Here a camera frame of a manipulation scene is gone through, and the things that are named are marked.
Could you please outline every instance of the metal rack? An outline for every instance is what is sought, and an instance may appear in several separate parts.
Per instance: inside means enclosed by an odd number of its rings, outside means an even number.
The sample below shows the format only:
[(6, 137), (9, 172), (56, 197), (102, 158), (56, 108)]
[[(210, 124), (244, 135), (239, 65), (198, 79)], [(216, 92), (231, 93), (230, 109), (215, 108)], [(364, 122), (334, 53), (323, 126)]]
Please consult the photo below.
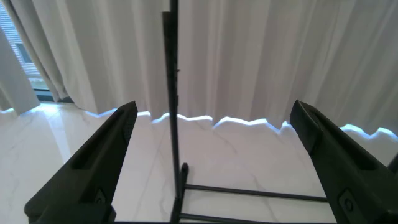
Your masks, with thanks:
[(255, 195), (259, 197), (276, 197), (276, 198), (287, 198), (287, 199), (327, 203), (328, 200), (325, 197), (282, 194), (275, 192), (261, 192), (256, 190), (229, 189), (223, 187), (210, 187), (210, 186), (187, 184), (189, 166), (187, 163), (183, 163), (180, 169), (180, 156), (178, 148), (178, 127), (177, 127), (178, 0), (171, 0), (170, 12), (163, 12), (163, 25), (164, 25), (164, 37), (165, 37), (167, 89), (169, 96), (170, 133), (171, 133), (171, 142), (172, 142), (174, 184), (175, 184), (175, 200), (170, 217), (170, 222), (178, 223), (180, 219), (189, 219), (189, 220), (201, 220), (206, 222), (223, 222), (223, 223), (272, 223), (272, 222), (255, 222), (250, 220), (237, 220), (233, 218), (210, 217), (204, 215), (182, 213), (182, 205), (186, 190), (205, 190), (210, 192), (220, 192), (228, 194)]

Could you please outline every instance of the white marble floor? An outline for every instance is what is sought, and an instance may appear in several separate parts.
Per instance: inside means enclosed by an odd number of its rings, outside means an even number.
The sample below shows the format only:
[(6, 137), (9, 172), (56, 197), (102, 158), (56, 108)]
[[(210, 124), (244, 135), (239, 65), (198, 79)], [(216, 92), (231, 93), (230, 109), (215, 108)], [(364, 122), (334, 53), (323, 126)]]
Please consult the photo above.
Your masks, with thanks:
[[(42, 104), (16, 116), (0, 113), (0, 223), (27, 223), (28, 199), (110, 115), (95, 118), (72, 104)], [(295, 131), (178, 120), (181, 162), (188, 183), (324, 196)], [(398, 142), (378, 133), (368, 139), (347, 131), (384, 164)], [(167, 221), (174, 200), (169, 121), (139, 116), (113, 200), (117, 220)], [(187, 191), (183, 212), (274, 222), (335, 222), (325, 203)]]

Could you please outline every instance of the curtain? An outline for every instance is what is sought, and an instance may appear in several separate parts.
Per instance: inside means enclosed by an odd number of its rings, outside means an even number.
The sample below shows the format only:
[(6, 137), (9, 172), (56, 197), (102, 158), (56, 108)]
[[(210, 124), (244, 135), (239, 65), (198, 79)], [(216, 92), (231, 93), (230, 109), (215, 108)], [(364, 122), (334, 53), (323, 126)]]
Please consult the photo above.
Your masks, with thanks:
[[(167, 112), (167, 1), (3, 1), (55, 96)], [(397, 3), (180, 1), (178, 113), (279, 128), (300, 99), (339, 126), (398, 133)]]
[(17, 114), (22, 114), (39, 106), (39, 101), (2, 29), (0, 68), (0, 110), (12, 108)]

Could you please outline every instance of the black object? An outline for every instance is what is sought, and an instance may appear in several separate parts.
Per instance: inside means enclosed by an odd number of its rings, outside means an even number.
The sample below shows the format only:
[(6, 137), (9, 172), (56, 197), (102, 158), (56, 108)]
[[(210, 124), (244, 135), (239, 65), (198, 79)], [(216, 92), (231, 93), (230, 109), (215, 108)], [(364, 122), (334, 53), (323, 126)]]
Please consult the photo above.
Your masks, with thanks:
[[(327, 199), (187, 184), (189, 166), (184, 163), (179, 169), (177, 131), (178, 1), (171, 0), (170, 8), (170, 12), (163, 12), (175, 183), (170, 223), (178, 223), (181, 218), (272, 223), (182, 213), (186, 190), (329, 202), (340, 224), (398, 223), (398, 183), (391, 172), (396, 163), (387, 169), (319, 111), (300, 101), (293, 106), (290, 123), (310, 154)], [(116, 213), (111, 206), (136, 116), (134, 102), (120, 107), (26, 204), (29, 222), (141, 223), (114, 222)]]

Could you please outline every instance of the tile floor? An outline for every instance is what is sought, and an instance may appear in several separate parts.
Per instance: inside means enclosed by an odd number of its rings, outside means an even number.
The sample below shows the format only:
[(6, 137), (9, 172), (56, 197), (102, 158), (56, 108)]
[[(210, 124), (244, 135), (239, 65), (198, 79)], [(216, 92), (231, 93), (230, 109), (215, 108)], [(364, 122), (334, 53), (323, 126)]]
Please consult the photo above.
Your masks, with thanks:
[[(24, 204), (110, 115), (95, 118), (72, 104), (0, 113), (0, 223), (27, 223)], [(178, 120), (188, 183), (324, 196), (311, 160), (290, 126), (276, 133), (245, 126)], [(347, 131), (384, 164), (398, 141)], [(174, 200), (169, 121), (139, 116), (113, 200), (117, 220), (167, 221)], [(187, 191), (183, 212), (270, 222), (335, 222), (328, 204)]]

